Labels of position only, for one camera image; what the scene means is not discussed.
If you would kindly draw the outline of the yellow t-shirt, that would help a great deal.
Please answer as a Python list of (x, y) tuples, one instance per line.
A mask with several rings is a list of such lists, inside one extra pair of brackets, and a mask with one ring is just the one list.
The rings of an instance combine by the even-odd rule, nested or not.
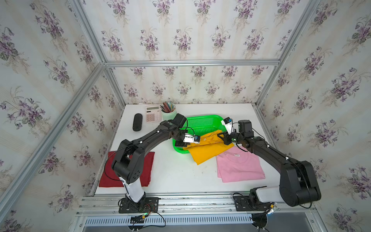
[(221, 130), (216, 130), (208, 134), (202, 135), (199, 144), (190, 144), (183, 150), (188, 151), (193, 160), (200, 165), (201, 163), (218, 156), (234, 146), (233, 143), (225, 145), (223, 140), (217, 135)]

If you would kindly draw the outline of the pink t-shirt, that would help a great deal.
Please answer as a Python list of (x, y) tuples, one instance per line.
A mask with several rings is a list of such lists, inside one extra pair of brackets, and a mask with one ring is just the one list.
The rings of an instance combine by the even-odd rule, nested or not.
[(217, 177), (223, 183), (265, 179), (259, 157), (238, 147), (232, 147), (216, 156), (216, 162)]

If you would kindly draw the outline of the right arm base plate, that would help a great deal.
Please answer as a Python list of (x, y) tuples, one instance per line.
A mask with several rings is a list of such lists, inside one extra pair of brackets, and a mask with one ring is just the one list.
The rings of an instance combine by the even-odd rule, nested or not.
[(236, 211), (247, 212), (247, 211), (269, 211), (272, 208), (272, 203), (262, 203), (258, 200), (255, 195), (242, 195), (240, 193), (234, 193), (232, 199), (235, 204)]

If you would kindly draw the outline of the green plastic basket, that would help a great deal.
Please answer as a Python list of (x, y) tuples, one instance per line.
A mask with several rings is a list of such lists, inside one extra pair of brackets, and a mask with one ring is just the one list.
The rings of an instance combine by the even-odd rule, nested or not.
[[(188, 121), (188, 130), (194, 130), (191, 134), (196, 134), (202, 136), (216, 130), (221, 130), (222, 132), (226, 131), (225, 127), (222, 125), (221, 121), (223, 118), (218, 115), (208, 115), (208, 116), (199, 116), (199, 117), (190, 117), (187, 118)], [(183, 148), (178, 148), (174, 146), (175, 140), (173, 140), (173, 148), (178, 153), (187, 154), (189, 153)]]

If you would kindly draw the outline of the dark red t-shirt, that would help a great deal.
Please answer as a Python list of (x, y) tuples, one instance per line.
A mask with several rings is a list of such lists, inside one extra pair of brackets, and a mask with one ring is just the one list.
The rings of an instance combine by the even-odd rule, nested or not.
[(122, 179), (128, 177), (129, 183), (133, 183), (135, 180), (140, 180), (142, 187), (148, 187), (151, 182), (151, 172), (155, 153), (149, 152), (145, 156), (141, 170), (138, 168), (127, 170), (130, 163), (129, 159), (132, 158), (132, 155), (130, 155), (129, 158), (124, 158), (124, 156), (121, 156), (119, 152), (118, 154), (119, 157), (116, 159), (116, 151), (108, 153), (107, 163), (98, 186), (101, 188), (123, 188), (123, 182), (118, 177), (120, 176)]

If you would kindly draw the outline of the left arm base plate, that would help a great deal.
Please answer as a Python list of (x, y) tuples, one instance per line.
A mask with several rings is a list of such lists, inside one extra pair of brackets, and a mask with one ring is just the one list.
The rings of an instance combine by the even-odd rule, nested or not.
[(157, 212), (159, 200), (160, 198), (157, 197), (145, 197), (135, 203), (130, 198), (125, 197), (118, 202), (118, 212), (120, 214)]

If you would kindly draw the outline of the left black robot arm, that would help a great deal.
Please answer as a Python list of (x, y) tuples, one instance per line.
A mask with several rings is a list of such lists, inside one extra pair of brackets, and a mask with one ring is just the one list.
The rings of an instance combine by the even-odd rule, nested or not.
[(156, 146), (169, 139), (183, 141), (186, 117), (177, 114), (174, 119), (161, 122), (148, 134), (129, 141), (123, 140), (116, 151), (112, 170), (123, 183), (126, 197), (137, 204), (145, 198), (145, 191), (140, 182), (146, 155)]

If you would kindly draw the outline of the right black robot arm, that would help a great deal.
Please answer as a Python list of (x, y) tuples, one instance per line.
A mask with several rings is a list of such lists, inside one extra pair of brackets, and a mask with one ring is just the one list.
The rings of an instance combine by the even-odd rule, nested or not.
[(301, 206), (319, 201), (322, 194), (312, 164), (308, 161), (299, 161), (275, 149), (260, 136), (255, 136), (252, 123), (249, 120), (237, 122), (238, 130), (234, 129), (232, 119), (225, 118), (221, 124), (225, 132), (218, 134), (225, 145), (235, 143), (243, 151), (249, 151), (272, 166), (279, 174), (278, 190), (274, 193), (279, 196), (280, 202), (288, 206)]

